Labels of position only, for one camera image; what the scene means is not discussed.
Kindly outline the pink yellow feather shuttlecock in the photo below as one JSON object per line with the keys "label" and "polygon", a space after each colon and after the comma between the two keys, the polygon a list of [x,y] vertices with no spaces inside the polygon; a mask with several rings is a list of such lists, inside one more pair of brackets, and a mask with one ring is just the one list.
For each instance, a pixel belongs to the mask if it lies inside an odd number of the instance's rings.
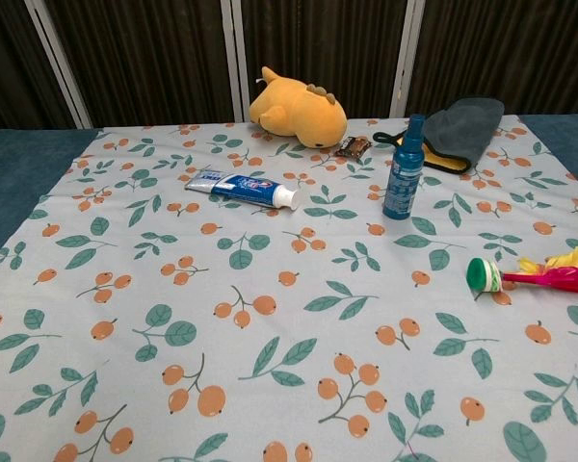
{"label": "pink yellow feather shuttlecock", "polygon": [[466,283],[474,295],[499,293],[504,282],[546,287],[578,294],[578,246],[567,254],[547,257],[542,263],[522,257],[517,270],[504,272],[493,261],[473,258],[467,266]]}

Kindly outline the blue white toothpaste tube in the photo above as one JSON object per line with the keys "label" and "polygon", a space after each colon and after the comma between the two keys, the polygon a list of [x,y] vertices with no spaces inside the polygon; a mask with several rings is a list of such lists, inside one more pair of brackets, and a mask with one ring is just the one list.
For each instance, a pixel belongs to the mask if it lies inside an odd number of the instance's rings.
{"label": "blue white toothpaste tube", "polygon": [[300,192],[281,183],[237,173],[203,169],[185,185],[186,190],[226,196],[230,199],[258,204],[269,208],[289,208],[300,205]]}

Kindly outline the floral orange berry tablecloth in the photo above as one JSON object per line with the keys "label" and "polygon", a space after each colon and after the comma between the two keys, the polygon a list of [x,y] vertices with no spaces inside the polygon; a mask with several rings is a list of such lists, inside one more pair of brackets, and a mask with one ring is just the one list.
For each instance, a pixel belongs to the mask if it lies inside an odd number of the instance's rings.
{"label": "floral orange berry tablecloth", "polygon": [[[465,282],[578,246],[577,178],[512,115],[403,221],[390,164],[98,131],[0,248],[0,462],[578,462],[578,295]],[[300,205],[186,190],[203,169]]]}

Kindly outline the brown candy wrapper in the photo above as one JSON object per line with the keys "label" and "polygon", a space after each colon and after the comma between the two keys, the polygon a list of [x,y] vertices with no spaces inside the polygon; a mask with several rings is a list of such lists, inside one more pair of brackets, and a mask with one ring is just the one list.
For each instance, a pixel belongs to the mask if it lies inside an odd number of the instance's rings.
{"label": "brown candy wrapper", "polygon": [[347,137],[340,143],[335,156],[358,160],[371,146],[372,143],[366,137]]}

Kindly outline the yellow plush dinosaur toy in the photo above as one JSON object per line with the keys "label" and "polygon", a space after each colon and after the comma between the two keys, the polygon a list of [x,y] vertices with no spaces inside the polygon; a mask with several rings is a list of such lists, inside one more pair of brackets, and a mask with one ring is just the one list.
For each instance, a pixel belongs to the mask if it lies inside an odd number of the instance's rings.
{"label": "yellow plush dinosaur toy", "polygon": [[309,148],[340,143],[347,117],[333,93],[314,84],[283,77],[263,66],[266,88],[250,104],[250,121],[277,136],[296,137]]}

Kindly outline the blue spray bottle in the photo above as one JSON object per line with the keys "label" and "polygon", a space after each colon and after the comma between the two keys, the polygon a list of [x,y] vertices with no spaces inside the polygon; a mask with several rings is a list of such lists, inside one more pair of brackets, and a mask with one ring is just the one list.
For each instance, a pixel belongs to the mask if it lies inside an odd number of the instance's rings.
{"label": "blue spray bottle", "polygon": [[392,219],[410,217],[425,154],[423,152],[423,115],[412,115],[393,155],[383,202],[383,213]]}

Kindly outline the dark folding screen panel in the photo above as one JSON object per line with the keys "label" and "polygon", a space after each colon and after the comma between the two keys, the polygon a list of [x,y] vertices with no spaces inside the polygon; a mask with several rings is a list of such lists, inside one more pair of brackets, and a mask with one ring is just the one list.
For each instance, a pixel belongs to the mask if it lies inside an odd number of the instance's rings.
{"label": "dark folding screen panel", "polygon": [[408,0],[240,0],[250,99],[262,69],[333,93],[349,118],[390,112]]}
{"label": "dark folding screen panel", "polygon": [[464,97],[578,114],[578,0],[425,0],[406,112]]}
{"label": "dark folding screen panel", "polygon": [[234,121],[221,0],[43,0],[94,127]]}
{"label": "dark folding screen panel", "polygon": [[23,0],[0,0],[0,129],[75,122]]}

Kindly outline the grey yellow microfibre towel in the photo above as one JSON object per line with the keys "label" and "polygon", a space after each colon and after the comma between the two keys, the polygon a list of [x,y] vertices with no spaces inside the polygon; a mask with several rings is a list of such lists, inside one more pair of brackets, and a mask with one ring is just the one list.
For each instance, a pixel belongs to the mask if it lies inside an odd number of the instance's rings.
{"label": "grey yellow microfibre towel", "polygon": [[480,161],[504,114],[504,104],[489,97],[462,98],[431,115],[413,114],[418,134],[406,128],[391,135],[377,132],[373,140],[390,144],[400,154],[418,144],[424,167],[461,175]]}

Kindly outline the blue felt table cover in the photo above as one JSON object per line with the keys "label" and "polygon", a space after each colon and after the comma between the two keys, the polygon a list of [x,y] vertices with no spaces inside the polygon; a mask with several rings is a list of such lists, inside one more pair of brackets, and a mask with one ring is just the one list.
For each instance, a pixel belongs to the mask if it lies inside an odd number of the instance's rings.
{"label": "blue felt table cover", "polygon": [[[578,179],[578,115],[519,118]],[[95,129],[0,129],[0,248],[96,135]]]}

